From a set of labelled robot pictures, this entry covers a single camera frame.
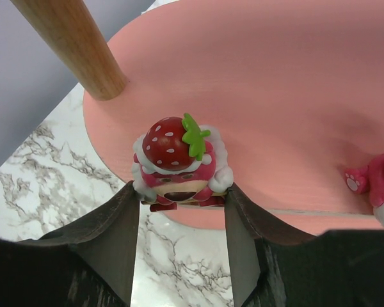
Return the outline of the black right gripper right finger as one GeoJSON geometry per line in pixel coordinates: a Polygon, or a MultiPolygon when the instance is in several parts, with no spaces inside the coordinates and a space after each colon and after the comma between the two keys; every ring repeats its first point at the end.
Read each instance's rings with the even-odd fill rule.
{"type": "Polygon", "coordinates": [[[314,236],[228,190],[225,229],[236,306],[384,306],[384,230],[314,236]]]}

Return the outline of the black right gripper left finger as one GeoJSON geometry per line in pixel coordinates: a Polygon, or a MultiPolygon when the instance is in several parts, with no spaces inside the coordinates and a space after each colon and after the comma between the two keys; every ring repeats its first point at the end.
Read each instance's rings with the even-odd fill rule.
{"type": "Polygon", "coordinates": [[[128,183],[37,240],[0,239],[0,306],[129,306],[139,216],[128,183]]]}

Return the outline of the red white bow toy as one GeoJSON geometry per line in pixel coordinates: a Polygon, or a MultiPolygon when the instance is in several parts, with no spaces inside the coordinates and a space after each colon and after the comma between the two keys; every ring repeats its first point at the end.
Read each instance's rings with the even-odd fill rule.
{"type": "Polygon", "coordinates": [[[223,207],[234,174],[219,131],[188,113],[166,117],[133,144],[132,186],[152,212],[223,207]]]}

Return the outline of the pink strawberry bear toy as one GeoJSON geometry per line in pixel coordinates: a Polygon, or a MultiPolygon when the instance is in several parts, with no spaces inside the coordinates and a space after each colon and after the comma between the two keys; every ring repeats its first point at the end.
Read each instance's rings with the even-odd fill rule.
{"type": "Polygon", "coordinates": [[[344,180],[354,193],[369,195],[374,216],[384,226],[384,153],[364,167],[346,169],[344,180]]]}

